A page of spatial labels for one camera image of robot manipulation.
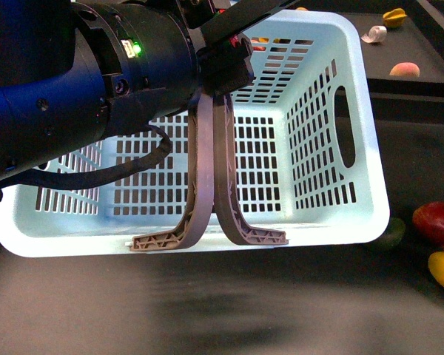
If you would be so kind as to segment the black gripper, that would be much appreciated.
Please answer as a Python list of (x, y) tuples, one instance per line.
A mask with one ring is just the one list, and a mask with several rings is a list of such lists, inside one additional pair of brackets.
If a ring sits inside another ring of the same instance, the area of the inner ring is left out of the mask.
[(253, 48), (250, 40), (239, 33), (295, 3), (295, 0), (243, 0), (203, 24), (201, 33), (206, 45), (215, 45), (198, 51), (203, 91), (226, 95), (251, 84)]

